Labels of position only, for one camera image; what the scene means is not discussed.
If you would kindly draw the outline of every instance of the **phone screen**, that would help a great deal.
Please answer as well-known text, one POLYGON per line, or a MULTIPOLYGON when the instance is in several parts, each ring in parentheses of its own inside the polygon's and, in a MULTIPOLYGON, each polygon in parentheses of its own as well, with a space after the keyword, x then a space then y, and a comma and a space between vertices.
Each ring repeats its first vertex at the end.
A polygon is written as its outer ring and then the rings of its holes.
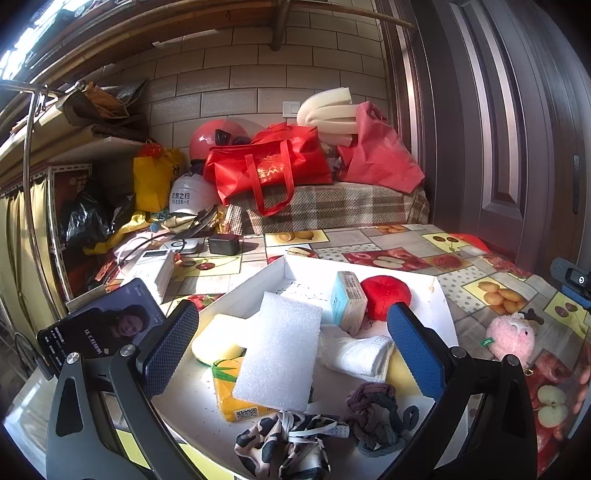
POLYGON ((129 343, 139 345, 150 329, 164 320, 159 305, 136 278, 41 330, 37 340, 60 371, 71 352, 86 359, 114 355, 129 343))

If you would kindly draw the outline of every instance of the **plaid cushion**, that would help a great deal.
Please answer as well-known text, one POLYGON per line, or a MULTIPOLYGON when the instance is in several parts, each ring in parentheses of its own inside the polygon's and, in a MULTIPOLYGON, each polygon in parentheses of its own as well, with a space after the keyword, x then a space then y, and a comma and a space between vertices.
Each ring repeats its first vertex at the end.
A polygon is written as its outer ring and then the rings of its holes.
MULTIPOLYGON (((263 189, 265 205, 285 198, 285 187, 263 189)), ((290 205, 270 217, 256 209, 252 192, 230 198, 225 231, 237 235, 297 232, 324 228, 427 223, 429 203, 422 187, 411 194, 374 185, 338 182, 295 187, 290 205)))

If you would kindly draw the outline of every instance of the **wooden beam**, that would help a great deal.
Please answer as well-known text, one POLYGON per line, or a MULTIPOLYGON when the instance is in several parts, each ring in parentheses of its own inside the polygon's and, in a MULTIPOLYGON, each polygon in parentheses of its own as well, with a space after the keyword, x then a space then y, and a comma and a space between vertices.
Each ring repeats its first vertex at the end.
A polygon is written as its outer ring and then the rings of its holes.
POLYGON ((312 8, 316 10, 324 10, 327 12, 339 12, 342 14, 351 14, 359 15, 361 17, 375 18, 376 20, 391 22, 393 24, 400 25, 401 27, 409 28, 411 30, 416 28, 412 23, 405 22, 404 20, 400 20, 399 18, 390 17, 390 15, 372 12, 371 10, 366 10, 364 8, 347 7, 346 5, 328 4, 325 2, 315 2, 314 0, 291 0, 291 4, 296 7, 312 8))
POLYGON ((287 17, 289 17, 291 9, 291 0, 278 0, 277 7, 275 7, 275 17, 273 18, 273 38, 269 46, 272 51, 278 51, 281 48, 281 42, 285 35, 285 28, 287 27, 287 17))

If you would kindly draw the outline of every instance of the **rope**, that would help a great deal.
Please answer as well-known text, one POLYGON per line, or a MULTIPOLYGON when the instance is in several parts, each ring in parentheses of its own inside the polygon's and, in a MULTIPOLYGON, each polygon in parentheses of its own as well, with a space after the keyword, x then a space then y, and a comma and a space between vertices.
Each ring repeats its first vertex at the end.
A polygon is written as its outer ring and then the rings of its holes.
POLYGON ((366 457, 381 457, 401 450, 410 440, 410 430, 417 426, 418 408, 410 406, 400 419, 395 393, 392 385, 366 382, 347 399, 350 415, 345 422, 359 440, 359 452, 366 457), (374 405, 388 410, 388 422, 378 418, 374 405))

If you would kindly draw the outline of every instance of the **wall socket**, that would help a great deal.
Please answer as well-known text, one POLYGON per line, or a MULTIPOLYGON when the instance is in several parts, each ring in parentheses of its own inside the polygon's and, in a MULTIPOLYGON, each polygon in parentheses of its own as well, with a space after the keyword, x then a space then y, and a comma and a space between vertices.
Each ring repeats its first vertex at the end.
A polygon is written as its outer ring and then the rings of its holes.
POLYGON ((283 102, 283 118, 297 117, 297 111, 300 109, 299 102, 283 102))

